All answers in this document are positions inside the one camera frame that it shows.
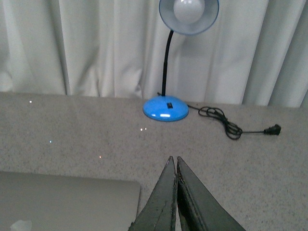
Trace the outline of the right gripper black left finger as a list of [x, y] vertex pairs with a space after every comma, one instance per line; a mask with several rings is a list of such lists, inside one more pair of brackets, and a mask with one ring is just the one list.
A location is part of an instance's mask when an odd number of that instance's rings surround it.
[[178, 179], [170, 156], [145, 205], [129, 227], [130, 231], [174, 231], [176, 227]]

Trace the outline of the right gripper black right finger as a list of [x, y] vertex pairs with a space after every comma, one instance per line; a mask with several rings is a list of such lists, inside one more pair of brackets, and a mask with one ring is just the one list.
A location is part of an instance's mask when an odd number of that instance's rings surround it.
[[243, 231], [195, 173], [177, 157], [178, 211], [183, 231]]

